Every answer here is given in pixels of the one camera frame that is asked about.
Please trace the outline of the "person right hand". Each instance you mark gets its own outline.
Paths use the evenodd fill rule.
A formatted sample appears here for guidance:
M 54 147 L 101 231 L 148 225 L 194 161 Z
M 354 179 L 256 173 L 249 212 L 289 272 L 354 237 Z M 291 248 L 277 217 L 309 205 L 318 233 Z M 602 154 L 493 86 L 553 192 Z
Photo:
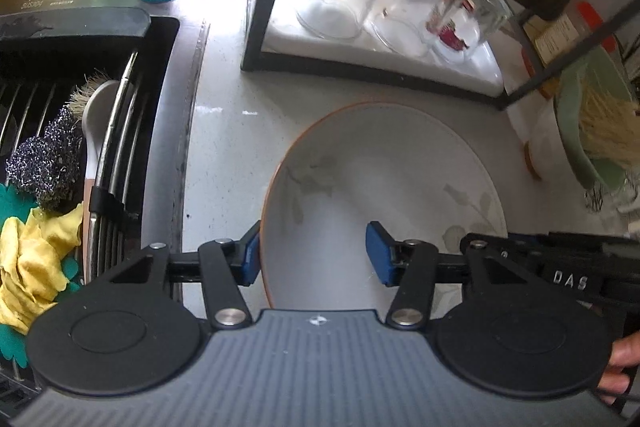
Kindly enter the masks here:
M 640 361 L 640 333 L 636 332 L 613 343 L 608 367 L 603 373 L 599 389 L 605 394 L 600 398 L 611 405 L 616 395 L 622 395 L 630 385 L 630 377 L 623 373 L 627 367 L 638 366 Z

